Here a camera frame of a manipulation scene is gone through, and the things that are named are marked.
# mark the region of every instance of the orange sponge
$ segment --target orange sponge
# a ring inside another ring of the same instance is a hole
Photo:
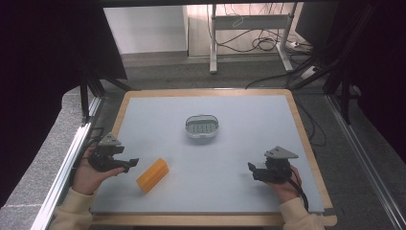
[[[148,193],[169,172],[167,162],[159,158],[140,177],[137,184]]]

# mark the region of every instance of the wall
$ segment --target wall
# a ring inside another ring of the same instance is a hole
[[[185,7],[104,9],[120,54],[187,51]]]

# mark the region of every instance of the wooden table border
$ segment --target wooden table border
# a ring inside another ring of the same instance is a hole
[[[296,128],[299,131],[310,169],[313,172],[325,209],[333,209],[326,184],[322,178],[313,150],[307,139],[298,108],[292,93],[286,89],[168,89],[130,91],[123,98],[122,105],[113,126],[113,135],[118,135],[126,108],[131,98],[150,97],[207,97],[207,96],[271,96],[284,95],[287,98]],[[337,223],[337,216],[319,215],[324,226]],[[275,226],[283,225],[281,214],[270,215],[140,215],[140,214],[94,214],[93,224],[144,225],[144,226]]]

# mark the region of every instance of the aluminum rail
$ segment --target aluminum rail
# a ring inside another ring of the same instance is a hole
[[[355,156],[358,159],[364,173],[369,179],[373,190],[379,198],[385,212],[388,214],[389,219],[392,222],[392,225],[396,230],[406,229],[405,217],[401,213],[394,197],[391,195],[390,191],[386,187],[382,178],[379,176],[375,166],[373,165],[370,157],[363,148],[361,142],[356,136],[355,132],[352,129],[351,125],[347,125],[346,121],[343,119],[340,113],[340,105],[336,101],[334,96],[326,96],[327,103],[329,104],[332,112],[334,113],[335,118],[337,119],[341,129],[343,129],[344,134],[346,135]]]
[[[92,103],[90,103],[89,115],[91,117],[94,117],[96,115],[101,102],[102,99],[94,98]],[[47,228],[56,207],[56,203],[59,200],[62,190],[69,178],[72,166],[74,165],[76,158],[79,155],[80,148],[83,145],[83,142],[90,130],[91,125],[92,123],[89,122],[86,125],[79,127],[77,134],[75,135],[75,138],[71,144],[71,147],[68,149],[68,153],[66,154],[59,172],[56,175],[56,179],[54,180],[50,191],[48,192],[41,208],[39,209],[34,224],[31,227],[32,230],[43,230]]]

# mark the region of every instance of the sleeve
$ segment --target sleeve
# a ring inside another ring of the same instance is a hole
[[[69,189],[65,200],[54,212],[55,219],[50,224],[50,230],[84,230],[92,223],[89,212],[93,203],[93,195],[82,195]]]
[[[302,200],[299,197],[281,204],[280,210],[285,222],[283,230],[325,229],[316,215],[310,215],[305,210]]]

